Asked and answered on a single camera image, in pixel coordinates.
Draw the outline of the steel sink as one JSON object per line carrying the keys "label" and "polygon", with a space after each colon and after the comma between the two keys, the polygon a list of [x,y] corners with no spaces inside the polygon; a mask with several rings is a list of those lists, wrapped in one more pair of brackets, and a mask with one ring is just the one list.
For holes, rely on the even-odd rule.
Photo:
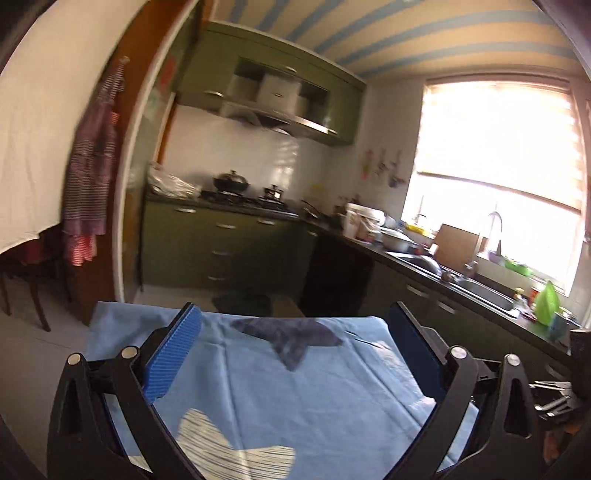
{"label": "steel sink", "polygon": [[509,312],[513,309],[514,302],[511,299],[470,278],[456,278],[454,284],[502,311]]}

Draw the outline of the blue tablecloth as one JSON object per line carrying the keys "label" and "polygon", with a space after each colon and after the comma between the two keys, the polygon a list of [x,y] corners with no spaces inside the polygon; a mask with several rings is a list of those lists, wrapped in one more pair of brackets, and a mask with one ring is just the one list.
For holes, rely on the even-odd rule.
{"label": "blue tablecloth", "polygon": [[435,407],[377,317],[328,318],[336,346],[288,370],[273,346],[203,313],[155,410],[208,479],[381,479]]}

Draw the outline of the green plastic basket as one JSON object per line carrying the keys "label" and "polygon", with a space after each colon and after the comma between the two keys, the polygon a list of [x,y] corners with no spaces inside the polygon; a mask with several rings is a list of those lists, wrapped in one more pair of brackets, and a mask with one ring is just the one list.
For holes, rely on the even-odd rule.
{"label": "green plastic basket", "polygon": [[560,309],[560,299],[554,284],[548,281],[537,294],[534,302],[534,314],[537,322],[549,326],[555,313]]}

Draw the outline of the wooden cutting board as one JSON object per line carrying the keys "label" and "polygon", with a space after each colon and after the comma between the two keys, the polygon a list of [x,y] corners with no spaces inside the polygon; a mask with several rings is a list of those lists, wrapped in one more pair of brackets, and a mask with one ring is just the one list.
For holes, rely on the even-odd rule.
{"label": "wooden cutting board", "polygon": [[461,272],[473,260],[479,239],[478,234],[443,224],[434,239],[434,258],[440,265]]}

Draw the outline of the steel basin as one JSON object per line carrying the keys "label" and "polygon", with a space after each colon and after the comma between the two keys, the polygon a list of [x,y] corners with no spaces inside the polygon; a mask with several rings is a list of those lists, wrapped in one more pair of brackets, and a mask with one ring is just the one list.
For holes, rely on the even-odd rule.
{"label": "steel basin", "polygon": [[387,251],[408,253],[416,243],[398,230],[382,228],[382,244]]}

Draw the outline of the dark floor mat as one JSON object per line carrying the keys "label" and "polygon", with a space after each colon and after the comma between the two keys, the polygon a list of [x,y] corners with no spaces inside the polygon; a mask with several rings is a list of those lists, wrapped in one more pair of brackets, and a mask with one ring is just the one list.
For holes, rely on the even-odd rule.
{"label": "dark floor mat", "polygon": [[273,303],[270,297],[249,291],[229,291],[212,297],[212,304],[219,313],[270,317]]}

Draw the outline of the metal faucet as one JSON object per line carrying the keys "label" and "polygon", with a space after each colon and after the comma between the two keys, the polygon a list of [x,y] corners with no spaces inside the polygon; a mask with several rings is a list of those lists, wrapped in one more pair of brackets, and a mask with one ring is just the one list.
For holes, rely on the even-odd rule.
{"label": "metal faucet", "polygon": [[487,256],[489,261],[497,265],[503,262],[503,228],[504,223],[501,214],[498,211],[491,212],[487,219],[481,251]]}

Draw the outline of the dark wooden chair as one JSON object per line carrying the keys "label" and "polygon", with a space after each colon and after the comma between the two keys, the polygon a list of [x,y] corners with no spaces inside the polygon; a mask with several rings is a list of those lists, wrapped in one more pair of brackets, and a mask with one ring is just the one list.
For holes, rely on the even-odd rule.
{"label": "dark wooden chair", "polygon": [[67,302],[72,301],[64,260],[64,238],[62,224],[43,230],[36,239],[21,243],[1,254],[1,310],[12,315],[12,307],[6,286],[6,278],[18,277],[26,282],[29,293],[44,331],[51,327],[45,315],[39,296],[40,279],[53,269]]}

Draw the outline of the clear plastic bag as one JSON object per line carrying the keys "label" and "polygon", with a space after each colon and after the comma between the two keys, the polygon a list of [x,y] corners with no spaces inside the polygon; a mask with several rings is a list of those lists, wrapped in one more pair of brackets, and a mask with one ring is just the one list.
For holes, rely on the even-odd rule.
{"label": "clear plastic bag", "polygon": [[152,193],[175,199],[197,199],[201,186],[189,183],[168,173],[160,164],[151,163],[147,173],[147,183]]}

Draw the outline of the black wok with lid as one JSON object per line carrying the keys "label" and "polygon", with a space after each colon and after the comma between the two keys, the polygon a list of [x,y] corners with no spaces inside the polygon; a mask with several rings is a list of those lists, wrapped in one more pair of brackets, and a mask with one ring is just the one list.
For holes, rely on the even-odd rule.
{"label": "black wok with lid", "polygon": [[238,195],[249,189],[249,181],[235,170],[217,175],[213,178],[213,184],[218,191]]}

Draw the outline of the small black pot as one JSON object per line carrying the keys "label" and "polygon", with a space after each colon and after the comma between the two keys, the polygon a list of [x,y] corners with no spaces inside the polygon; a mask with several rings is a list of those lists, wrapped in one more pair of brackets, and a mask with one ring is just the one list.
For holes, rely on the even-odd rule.
{"label": "small black pot", "polygon": [[280,202],[283,200],[283,189],[277,185],[271,185],[263,189],[263,199],[266,201]]}

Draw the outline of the plaid apron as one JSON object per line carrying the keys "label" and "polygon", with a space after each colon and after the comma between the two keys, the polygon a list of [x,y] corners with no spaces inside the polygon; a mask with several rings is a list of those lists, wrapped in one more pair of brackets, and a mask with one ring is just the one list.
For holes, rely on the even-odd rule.
{"label": "plaid apron", "polygon": [[124,90],[124,67],[119,63],[98,86],[74,137],[62,201],[65,255],[74,267],[93,260],[96,240],[106,232],[119,118],[114,106]]}

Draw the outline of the range hood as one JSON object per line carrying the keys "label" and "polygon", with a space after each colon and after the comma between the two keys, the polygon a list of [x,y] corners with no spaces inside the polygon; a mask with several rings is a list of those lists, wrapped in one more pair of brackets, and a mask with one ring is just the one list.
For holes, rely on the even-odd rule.
{"label": "range hood", "polygon": [[320,141],[337,136],[335,130],[304,117],[260,106],[256,102],[232,99],[218,91],[179,92],[176,94],[176,101],[180,105],[204,109],[223,118],[245,121],[252,126],[294,137],[308,137]]}

